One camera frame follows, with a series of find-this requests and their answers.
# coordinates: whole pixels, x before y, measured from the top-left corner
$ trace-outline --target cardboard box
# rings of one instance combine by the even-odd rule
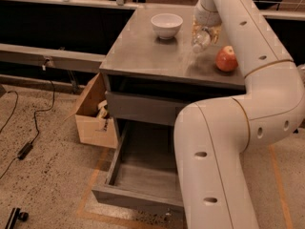
[[[81,143],[116,148],[117,135],[113,119],[97,118],[97,105],[106,99],[103,76],[97,74],[76,100],[69,117],[75,115]]]

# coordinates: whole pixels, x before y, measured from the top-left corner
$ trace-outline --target bowl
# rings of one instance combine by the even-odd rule
[[[159,13],[152,18],[152,29],[161,39],[172,39],[179,32],[183,19],[173,13]]]

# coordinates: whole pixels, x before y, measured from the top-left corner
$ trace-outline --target white robotic arm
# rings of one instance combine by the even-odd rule
[[[189,229],[259,228],[239,161],[274,143],[305,116],[304,85],[289,53],[252,0],[199,0],[196,20],[222,21],[247,93],[186,107],[174,148]]]

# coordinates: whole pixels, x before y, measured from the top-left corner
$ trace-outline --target apple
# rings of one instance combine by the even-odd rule
[[[216,66],[222,72],[232,72],[238,67],[238,62],[232,46],[223,47],[216,56]]]

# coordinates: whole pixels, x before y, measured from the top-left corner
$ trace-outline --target screw hole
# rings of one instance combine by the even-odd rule
[[[263,137],[263,129],[262,129],[261,127],[258,128],[257,137],[258,137],[258,138]]]
[[[284,131],[287,131],[289,129],[289,121],[286,120],[284,124]]]
[[[207,156],[208,154],[206,152],[197,152],[196,154],[194,154],[194,157],[197,159],[203,159]]]
[[[214,205],[218,202],[217,198],[204,198],[203,201],[206,205]]]

